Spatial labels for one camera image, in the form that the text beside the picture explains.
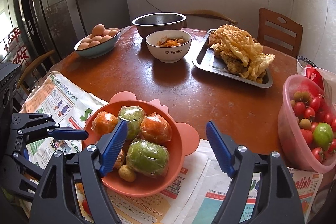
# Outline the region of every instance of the wrapped green fruit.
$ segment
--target wrapped green fruit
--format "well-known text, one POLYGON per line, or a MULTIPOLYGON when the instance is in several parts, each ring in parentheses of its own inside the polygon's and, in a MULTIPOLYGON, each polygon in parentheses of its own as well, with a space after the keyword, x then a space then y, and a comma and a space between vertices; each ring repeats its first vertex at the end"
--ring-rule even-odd
POLYGON ((135 139, 126 156, 128 167, 148 177, 165 176, 169 164, 169 152, 161 145, 135 139))
POLYGON ((127 140, 133 140, 140 132, 140 125, 146 112, 139 106, 122 106, 118 114, 118 122, 125 120, 128 127, 127 140))

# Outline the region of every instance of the wooden chair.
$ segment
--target wooden chair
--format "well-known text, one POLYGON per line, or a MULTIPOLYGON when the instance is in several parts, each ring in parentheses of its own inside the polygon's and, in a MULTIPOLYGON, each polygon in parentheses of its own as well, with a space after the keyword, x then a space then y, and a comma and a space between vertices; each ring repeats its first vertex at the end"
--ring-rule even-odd
POLYGON ((33 62, 31 62, 29 64, 29 66, 24 70, 23 74, 21 75, 20 79, 19 79, 19 82, 17 83, 17 87, 21 87, 22 86, 22 89, 25 91, 25 93, 27 95, 29 95, 29 91, 27 90, 27 88, 22 84, 25 80, 25 78, 31 74, 39 65, 41 65, 41 63, 48 57, 50 57, 51 59, 51 62, 53 64, 55 64, 54 60, 53 60, 53 57, 51 56, 53 53, 55 53, 54 50, 51 50, 50 52, 47 52, 41 56, 39 56, 38 58, 36 58, 33 62))
POLYGON ((300 24, 291 20, 290 18, 285 17, 282 14, 267 10, 265 8, 260 8, 258 30, 258 42, 260 44, 271 47, 275 50, 278 50, 279 52, 286 53, 290 56, 296 57, 300 50, 302 33, 303 27, 300 24), (296 34, 296 36, 293 37, 286 32, 275 29, 274 27, 270 27, 266 25, 266 21, 269 21, 289 31, 292 31, 296 34), (279 44, 266 40, 265 35, 280 40, 279 44), (283 43, 292 46, 293 49, 290 50, 287 47, 284 47, 283 43))
MULTIPOLYGON (((181 13, 185 16, 197 16, 197 17, 203 17, 203 18, 212 18, 212 19, 219 19, 219 20, 224 20, 227 21, 229 23, 229 25, 237 25, 238 22, 226 17, 225 15, 215 12, 215 11, 211 11, 211 10, 189 10, 186 12, 181 13)), ((187 27, 187 22, 186 20, 183 22, 183 27, 187 27)))

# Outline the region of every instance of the pink bowl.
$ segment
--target pink bowl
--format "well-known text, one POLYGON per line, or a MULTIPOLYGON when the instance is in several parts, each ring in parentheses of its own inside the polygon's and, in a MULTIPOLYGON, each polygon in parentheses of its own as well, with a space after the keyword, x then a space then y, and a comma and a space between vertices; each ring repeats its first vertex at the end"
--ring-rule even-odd
MULTIPOLYGON (((305 139, 303 138, 299 125, 295 120, 290 100, 296 91, 308 91, 312 96, 324 95, 324 91, 312 80, 302 75, 291 75, 283 85, 283 104, 278 116, 278 134, 283 151, 293 167, 300 170, 327 173, 336 164, 336 154, 320 163, 313 156, 305 139)), ((325 103, 330 112, 335 115, 330 100, 325 97, 325 103)))
POLYGON ((178 176, 184 157, 197 149, 200 137, 192 126, 182 122, 175 122, 168 115, 168 107, 162 106, 158 99, 145 102, 137 100, 133 93, 123 91, 113 96, 108 105, 103 106, 88 118, 85 130, 89 133, 89 137, 82 142, 83 148, 100 139, 100 136, 91 130, 92 121, 97 114, 101 111, 106 111, 117 117, 122 106, 140 106, 147 115, 156 112, 168 121, 172 128, 172 140, 164 144, 170 155, 168 172, 166 176, 157 179, 138 173, 134 182, 127 182, 120 178, 118 171, 114 169, 102 181, 108 188, 122 195, 134 197, 154 195, 167 188, 178 176))

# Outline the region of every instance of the brown table surface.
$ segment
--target brown table surface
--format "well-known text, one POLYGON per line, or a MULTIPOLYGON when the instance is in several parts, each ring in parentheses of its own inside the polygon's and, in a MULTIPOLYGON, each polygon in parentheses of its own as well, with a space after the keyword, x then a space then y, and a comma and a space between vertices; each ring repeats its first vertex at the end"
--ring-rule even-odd
POLYGON ((281 152, 278 113, 283 84, 288 76, 296 74, 295 58, 264 47, 264 53, 276 57, 270 65, 273 86, 261 89, 196 68, 192 57, 198 54, 207 32, 184 30, 193 41, 188 54, 176 63, 155 59, 133 26, 110 53, 85 59, 73 52, 51 71, 59 71, 105 101, 124 90, 133 92, 139 100, 158 98, 176 122, 192 125, 202 139, 206 139, 206 123, 213 120, 222 133, 253 152, 281 152))

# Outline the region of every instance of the brown egg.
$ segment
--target brown egg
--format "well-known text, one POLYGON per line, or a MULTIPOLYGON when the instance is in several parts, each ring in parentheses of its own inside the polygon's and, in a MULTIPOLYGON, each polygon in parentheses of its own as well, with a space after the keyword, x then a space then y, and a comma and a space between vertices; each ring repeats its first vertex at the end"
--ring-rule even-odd
POLYGON ((102 39, 101 39, 101 41, 100 41, 100 43, 104 43, 104 42, 106 42, 107 40, 110 40, 112 37, 110 37, 109 35, 106 35, 106 36, 104 36, 102 39))
POLYGON ((112 30, 110 31, 109 36, 114 37, 117 33, 118 33, 117 30, 112 30))
POLYGON ((89 46, 89 44, 87 42, 84 42, 84 43, 80 43, 77 50, 83 50, 85 48, 87 48, 89 46))
POLYGON ((91 38, 97 36, 97 35, 102 35, 105 30, 105 27, 103 24, 98 24, 92 29, 92 35, 91 38))
POLYGON ((83 38, 81 43, 90 43, 91 41, 91 38, 83 38))
POLYGON ((97 36, 92 38, 92 41, 99 41, 100 42, 102 38, 103 38, 102 36, 97 35, 97 36))
POLYGON ((88 48, 91 48, 93 46, 96 46, 96 45, 99 45, 100 42, 99 41, 92 41, 89 45, 88 45, 88 48))
POLYGON ((110 33, 110 31, 111 30, 106 29, 101 36, 104 37, 104 36, 108 35, 110 33))

